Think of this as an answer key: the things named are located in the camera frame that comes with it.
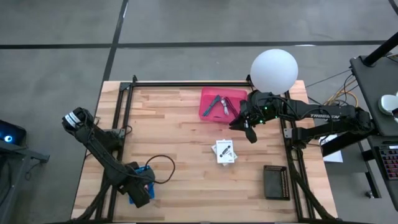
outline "wooden table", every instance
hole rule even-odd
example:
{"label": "wooden table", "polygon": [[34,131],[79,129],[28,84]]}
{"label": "wooden table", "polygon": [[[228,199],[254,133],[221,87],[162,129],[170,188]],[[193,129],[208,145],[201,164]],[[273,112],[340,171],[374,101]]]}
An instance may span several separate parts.
{"label": "wooden table", "polygon": [[[104,82],[98,103],[99,127],[112,126],[120,82]],[[290,201],[264,199],[263,166],[287,166],[279,119],[255,128],[258,142],[251,144],[244,132],[227,124],[201,121],[198,116],[201,87],[134,88],[123,162],[140,166],[152,156],[166,154],[176,163],[171,181],[155,185],[155,199],[142,208],[130,205],[128,196],[118,194],[115,222],[293,222],[297,220],[290,186]],[[292,99],[308,102],[304,82],[296,81]],[[297,122],[312,127],[313,119]],[[232,139],[237,161],[223,167],[211,150],[217,139]],[[303,151],[312,192],[336,217],[328,176],[319,147]],[[156,179],[165,180],[172,170],[166,158],[150,162]],[[94,157],[84,163],[72,218],[78,217],[100,189],[103,168]],[[303,193],[302,208],[307,216]]]}

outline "red tray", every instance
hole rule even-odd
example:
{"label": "red tray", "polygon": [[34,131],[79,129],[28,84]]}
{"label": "red tray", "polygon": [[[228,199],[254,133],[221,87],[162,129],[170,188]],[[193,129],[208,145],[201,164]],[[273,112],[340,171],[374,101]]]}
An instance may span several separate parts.
{"label": "red tray", "polygon": [[217,95],[220,97],[228,97],[238,113],[241,111],[241,100],[246,100],[248,98],[248,93],[245,90],[204,87],[201,90],[199,107],[200,119],[221,123],[230,123],[233,119],[235,119],[235,116],[230,109],[228,109],[229,115],[224,114],[224,106],[220,101],[214,105],[208,116],[203,116],[204,112],[209,108],[211,102],[213,102]]}

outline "white sphere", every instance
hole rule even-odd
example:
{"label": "white sphere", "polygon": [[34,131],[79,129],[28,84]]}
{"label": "white sphere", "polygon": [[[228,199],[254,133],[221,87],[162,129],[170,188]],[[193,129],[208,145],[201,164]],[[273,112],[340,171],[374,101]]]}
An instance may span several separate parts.
{"label": "white sphere", "polygon": [[299,68],[294,57],[281,49],[267,50],[254,59],[250,69],[253,85],[261,92],[275,95],[289,90]]}

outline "white paper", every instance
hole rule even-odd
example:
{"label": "white paper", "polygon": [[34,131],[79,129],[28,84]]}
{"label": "white paper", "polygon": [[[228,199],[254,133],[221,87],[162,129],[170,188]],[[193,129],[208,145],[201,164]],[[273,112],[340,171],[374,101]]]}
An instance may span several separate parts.
{"label": "white paper", "polygon": [[[213,146],[211,147],[211,150],[213,150],[214,154],[217,156],[217,145],[216,145],[216,144],[213,145]],[[238,156],[237,156],[236,153],[234,152],[234,160],[235,160],[236,158],[238,158]]]}
{"label": "white paper", "polygon": [[232,140],[217,140],[217,163],[233,163],[234,160],[234,147]]}
{"label": "white paper", "polygon": [[[331,141],[332,139],[334,139],[336,137],[337,137],[337,134],[331,134],[325,140],[321,141],[321,139],[325,138],[323,136],[319,139],[319,143],[320,143],[320,145],[323,145],[324,143],[327,143],[328,141]],[[341,151],[339,150],[339,151],[334,152],[328,156],[325,156],[323,158],[323,161],[325,161],[325,162],[343,162],[343,157],[341,156]]]}

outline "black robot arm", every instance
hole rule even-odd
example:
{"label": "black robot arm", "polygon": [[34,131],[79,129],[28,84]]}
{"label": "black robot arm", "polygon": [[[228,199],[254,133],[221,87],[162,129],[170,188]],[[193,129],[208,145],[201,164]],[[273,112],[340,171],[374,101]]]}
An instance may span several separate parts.
{"label": "black robot arm", "polygon": [[150,195],[145,186],[155,180],[155,174],[152,169],[138,174],[136,162],[122,164],[112,156],[112,152],[122,146],[117,133],[97,127],[90,112],[83,108],[64,116],[62,125],[101,163],[110,185],[122,194],[128,193],[137,208],[149,203]]}
{"label": "black robot arm", "polygon": [[305,148],[311,139],[321,136],[343,132],[361,134],[374,128],[369,113],[361,108],[351,105],[309,105],[299,100],[286,99],[257,90],[248,94],[247,101],[241,101],[241,112],[229,125],[230,129],[244,131],[249,141],[254,143],[257,137],[253,127],[275,118],[287,121],[299,121],[304,118],[330,120],[329,123],[314,128],[285,129],[285,137],[291,139],[293,146],[301,149]]}

